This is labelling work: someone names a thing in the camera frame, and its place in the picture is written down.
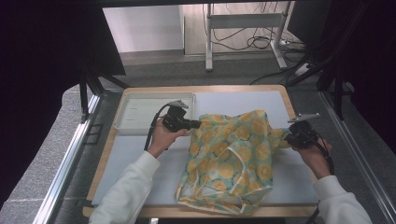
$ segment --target metal rack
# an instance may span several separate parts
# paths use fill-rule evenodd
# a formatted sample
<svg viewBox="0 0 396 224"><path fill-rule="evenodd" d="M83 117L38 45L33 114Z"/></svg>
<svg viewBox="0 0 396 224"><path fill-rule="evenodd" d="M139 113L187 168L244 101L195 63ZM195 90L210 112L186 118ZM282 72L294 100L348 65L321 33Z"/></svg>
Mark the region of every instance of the metal rack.
<svg viewBox="0 0 396 224"><path fill-rule="evenodd" d="M207 36L205 52L205 69L207 72L213 71L213 50L212 50L212 29L233 29L233 28L257 28L257 27L277 27L275 40L271 40L271 48L276 56L277 63L281 70L288 66L282 57L279 49L279 41L285 28L286 19L290 9L291 1L288 1L282 13L263 14L238 14L238 15L213 15L211 4L207 4Z"/></svg>

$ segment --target orange flower pattern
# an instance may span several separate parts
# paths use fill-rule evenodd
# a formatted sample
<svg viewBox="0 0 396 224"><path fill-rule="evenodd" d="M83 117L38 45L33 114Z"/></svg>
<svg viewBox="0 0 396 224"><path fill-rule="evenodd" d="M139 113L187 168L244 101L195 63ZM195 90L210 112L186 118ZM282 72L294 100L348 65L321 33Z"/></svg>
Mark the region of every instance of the orange flower pattern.
<svg viewBox="0 0 396 224"><path fill-rule="evenodd" d="M177 202L222 214L251 214L272 189L272 153L290 147L284 140L288 129L272 129L264 110L236 117L202 115L200 121L191 133Z"/></svg>

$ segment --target black cable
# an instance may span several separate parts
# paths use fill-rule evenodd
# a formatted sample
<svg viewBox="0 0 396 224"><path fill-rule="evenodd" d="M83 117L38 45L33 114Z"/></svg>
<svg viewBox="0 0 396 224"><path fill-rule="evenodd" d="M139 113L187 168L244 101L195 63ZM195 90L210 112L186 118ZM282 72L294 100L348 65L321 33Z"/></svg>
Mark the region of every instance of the black cable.
<svg viewBox="0 0 396 224"><path fill-rule="evenodd" d="M315 139L313 139L311 136L309 136L309 134L307 134L305 132L299 132L299 133L303 134L305 137L310 139L311 142L313 142L314 145L317 148L319 148L319 150L323 154L324 159L329 164L330 174L334 175L334 163L332 162L332 157L330 157L329 150L326 148L326 145L324 144L324 140L320 136L320 134L319 133L315 133L319 138L321 138L324 147L321 144L319 144L318 141L315 141ZM305 224L310 224L310 223L313 223L313 222L315 223L315 218L318 216L318 214L319 214L319 208L317 207L317 209L315 210L314 214L312 214L312 216L305 222Z"/></svg>
<svg viewBox="0 0 396 224"><path fill-rule="evenodd" d="M261 5L262 5L262 2L259 2L259 5L256 8L254 8L253 14L256 12L257 8L259 8Z"/></svg>
<svg viewBox="0 0 396 224"><path fill-rule="evenodd" d="M286 52L300 52L300 53L306 53L304 49L291 49L287 46L279 45L279 49L281 51L286 51Z"/></svg>
<svg viewBox="0 0 396 224"><path fill-rule="evenodd" d="M155 124L157 122L157 119L160 117L161 112L163 112L163 110L169 106L169 104L163 105L163 107L161 107L161 109L157 112L157 114L155 114L154 119L151 122L151 125L149 126L149 130L148 130L148 138L146 139L146 144L145 144L145 151L147 151L149 149L149 142L151 140L151 136L152 133L154 132L154 128L155 128Z"/></svg>
<svg viewBox="0 0 396 224"><path fill-rule="evenodd" d="M283 57L284 57L286 60L288 60L289 62L297 63L297 62L299 62L300 60L293 60L293 59L290 59L290 58L288 57L288 53L303 53L303 52L299 52L299 51L286 51L286 52L283 54Z"/></svg>
<svg viewBox="0 0 396 224"><path fill-rule="evenodd" d="M230 12L230 14L233 14L233 13L231 12L231 10L228 8L228 3L225 4L225 7L226 7L227 10Z"/></svg>
<svg viewBox="0 0 396 224"><path fill-rule="evenodd" d="M256 78L256 79L254 79L252 82L250 82L249 85L251 86L251 85L253 85L255 82L257 82L257 81L259 81L259 80L261 80L261 79L263 79L263 78L272 77L272 76L280 75L280 74L283 74L283 73L287 73L287 72L289 72L289 71L291 71L291 70L293 70L293 69L294 69L294 66L291 67L291 68L289 68L289 69L287 69L287 70L285 70L285 71L280 71L280 72L277 72L277 73L267 74L267 75L258 77L258 78Z"/></svg>
<svg viewBox="0 0 396 224"><path fill-rule="evenodd" d="M205 28L205 34L207 35L207 30L206 30L206 26L205 26L205 9L204 9L204 4L202 4L202 12L203 12L203 17L204 17L204 28ZM231 34L231 35L228 35L228 36L226 36L226 37L223 37L222 39L218 39L218 37L216 36L216 31L215 30L213 30L213 35L214 35L214 37L215 37L215 39L217 40L217 41L223 41L223 40L225 40L225 39L228 39L228 38L230 38L230 37L232 37L232 36L234 36L234 35L237 35L237 34L239 34L240 32L242 32L242 31L244 31L244 30L246 30L247 28L242 28L242 29L240 29L239 31L237 31L237 32L235 32L235 33L233 33L233 34ZM259 28L256 28L256 30L255 30L255 32L254 32L254 34L253 34L253 37L251 37L251 38L249 38L248 40L247 40L247 46L245 47L245 48L241 48L241 49L235 49L235 48L232 48L232 47L229 47L229 46L227 46L227 45L224 45L224 44L222 44L222 43L219 43L219 42L214 42L214 41L211 41L212 42L212 44L217 44L217 45L221 45L221 46L223 46L224 48L227 48L227 49L232 49L232 50L244 50L244 49L248 49L248 48L255 48L255 49L266 49L266 48L268 48L268 46L270 46L270 39L268 38L268 37L265 37L265 36L255 36L255 34L257 33L257 30L258 30ZM257 45L256 45L256 41L263 41L263 40L266 40L267 41L267 44L264 46L264 47L258 47Z"/></svg>

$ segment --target hand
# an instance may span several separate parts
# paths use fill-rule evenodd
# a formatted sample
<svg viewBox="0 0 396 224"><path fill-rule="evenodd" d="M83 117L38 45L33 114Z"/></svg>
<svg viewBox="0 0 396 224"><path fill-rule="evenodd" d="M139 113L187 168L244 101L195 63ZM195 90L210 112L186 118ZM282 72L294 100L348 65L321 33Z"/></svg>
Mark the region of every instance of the hand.
<svg viewBox="0 0 396 224"><path fill-rule="evenodd" d="M187 129L182 129L177 133L172 133L163 126L163 119L158 119L152 134L151 144L148 147L148 153L154 158L158 158L164 150L169 148L178 137L186 134L186 132Z"/></svg>
<svg viewBox="0 0 396 224"><path fill-rule="evenodd" d="M325 139L319 138L318 143L324 148L327 148L329 150L329 153L331 152L332 145L330 145ZM309 148L292 148L300 153L303 161L309 168L311 168L317 179L321 179L325 176L331 175L329 163L327 163L322 152L317 146L313 145Z"/></svg>

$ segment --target white container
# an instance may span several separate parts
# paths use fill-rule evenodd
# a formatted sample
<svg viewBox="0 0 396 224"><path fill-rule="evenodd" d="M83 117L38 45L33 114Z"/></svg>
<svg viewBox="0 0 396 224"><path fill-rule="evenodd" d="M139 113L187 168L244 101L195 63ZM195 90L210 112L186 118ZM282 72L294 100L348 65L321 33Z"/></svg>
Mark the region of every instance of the white container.
<svg viewBox="0 0 396 224"><path fill-rule="evenodd" d="M189 108L184 119L193 118L195 95L192 92L130 92L122 97L114 127L121 135L147 135L155 115L164 105L181 100ZM160 116L167 113L166 107Z"/></svg>

